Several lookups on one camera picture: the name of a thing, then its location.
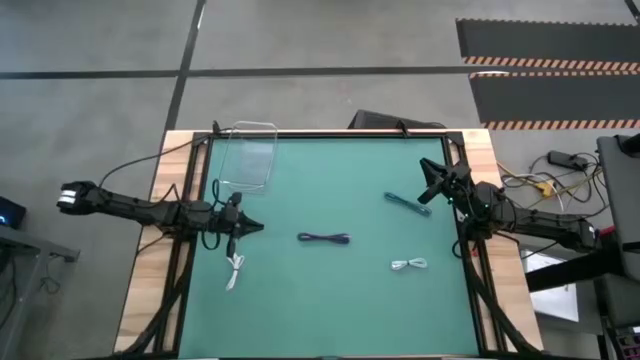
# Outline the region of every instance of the green mat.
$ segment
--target green mat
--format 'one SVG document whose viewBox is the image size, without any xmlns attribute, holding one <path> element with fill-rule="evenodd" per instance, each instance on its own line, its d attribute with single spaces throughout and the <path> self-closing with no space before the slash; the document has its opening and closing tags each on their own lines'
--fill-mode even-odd
<svg viewBox="0 0 640 360">
<path fill-rule="evenodd" d="M 209 202 L 225 148 L 214 142 Z M 267 191 L 242 200 L 265 230 L 238 243 L 232 291 L 226 238 L 217 251 L 198 243 L 180 358 L 477 355 L 451 206 L 439 196 L 425 218 L 383 198 L 421 194 L 422 157 L 444 163 L 441 140 L 279 139 Z M 301 243 L 299 232 L 351 243 Z M 428 268 L 390 269 L 416 257 Z"/>
</svg>

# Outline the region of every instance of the gray floor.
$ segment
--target gray floor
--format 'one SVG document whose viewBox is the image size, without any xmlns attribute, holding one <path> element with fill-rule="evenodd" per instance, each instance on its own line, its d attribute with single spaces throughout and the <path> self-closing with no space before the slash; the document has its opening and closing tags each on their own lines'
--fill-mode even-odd
<svg viewBox="0 0 640 360">
<path fill-rule="evenodd" d="M 0 71 L 175 69 L 195 3 L 0 0 Z M 633 23 L 622 0 L 210 0 L 192 68 L 459 65 L 454 19 L 461 17 Z M 0 81 L 0 194 L 29 208 L 27 231 L 82 250 L 78 264 L 52 266 L 63 289 L 39 298 L 22 359 L 110 353 L 140 227 L 62 216 L 55 201 L 65 181 L 97 181 L 117 164 L 155 153 L 173 86 L 173 79 Z M 214 119 L 344 128 L 361 108 L 479 127 L 465 77 L 429 75 L 189 80 L 177 128 L 210 128 Z M 597 136 L 609 133 L 492 137 L 498 159 L 524 171 L 550 148 L 592 152 Z M 154 165 L 131 167 L 107 185 L 144 197 Z M 571 211 L 598 207 L 594 199 Z M 541 208 L 558 210 L 553 200 Z M 609 222 L 608 213 L 595 220 Z M 545 327 L 543 338 L 552 352 L 597 355 L 593 338 Z"/>
</svg>

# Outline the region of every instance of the clear plastic container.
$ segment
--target clear plastic container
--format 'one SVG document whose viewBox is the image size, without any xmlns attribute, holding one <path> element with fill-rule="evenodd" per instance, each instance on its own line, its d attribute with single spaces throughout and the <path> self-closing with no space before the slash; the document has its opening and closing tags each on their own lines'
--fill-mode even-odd
<svg viewBox="0 0 640 360">
<path fill-rule="evenodd" d="M 271 123 L 238 121 L 227 140 L 218 179 L 232 191 L 262 193 L 273 166 L 278 128 Z"/>
</svg>

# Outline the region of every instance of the white cable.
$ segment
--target white cable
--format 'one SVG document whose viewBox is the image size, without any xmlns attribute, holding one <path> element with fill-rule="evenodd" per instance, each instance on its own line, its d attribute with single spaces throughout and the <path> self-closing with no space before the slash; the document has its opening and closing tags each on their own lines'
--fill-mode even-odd
<svg viewBox="0 0 640 360">
<path fill-rule="evenodd" d="M 504 183 L 506 184 L 511 180 L 523 181 L 522 179 L 519 179 L 521 177 L 533 177 L 533 178 L 540 179 L 540 181 L 543 182 L 543 183 L 547 182 L 547 179 L 543 178 L 540 175 L 536 175 L 536 174 L 517 174 L 517 175 L 514 175 L 514 177 L 510 177 L 507 180 L 505 180 Z M 549 183 L 549 185 L 551 185 L 551 189 L 553 189 L 553 192 L 556 193 L 556 197 L 558 198 L 558 201 L 560 202 L 560 210 L 564 213 L 564 203 L 562 202 L 562 197 L 560 196 L 560 194 L 558 194 L 558 189 L 556 189 L 556 187 L 553 185 L 553 183 Z"/>
<path fill-rule="evenodd" d="M 244 263 L 244 255 L 240 255 L 238 256 L 238 254 L 234 253 L 233 254 L 233 259 L 227 258 L 227 260 L 231 263 L 231 266 L 233 267 L 233 274 L 231 274 L 231 279 L 229 279 L 229 282 L 227 283 L 227 291 L 233 289 L 233 287 L 236 285 L 236 278 L 238 277 L 238 271 L 240 271 L 240 267 L 242 267 L 242 264 Z"/>
<path fill-rule="evenodd" d="M 423 258 L 415 258 L 409 261 L 395 260 L 391 262 L 391 270 L 397 271 L 404 268 L 407 265 L 424 269 L 427 267 L 427 260 Z"/>
</svg>

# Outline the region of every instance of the power strip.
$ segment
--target power strip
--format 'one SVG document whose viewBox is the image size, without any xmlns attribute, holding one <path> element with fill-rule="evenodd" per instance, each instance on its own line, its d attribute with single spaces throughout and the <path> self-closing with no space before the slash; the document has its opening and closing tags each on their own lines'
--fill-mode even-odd
<svg viewBox="0 0 640 360">
<path fill-rule="evenodd" d="M 549 151 L 547 154 L 547 162 L 552 165 L 577 171 L 584 171 L 589 166 L 589 161 L 585 158 L 560 151 Z"/>
</svg>

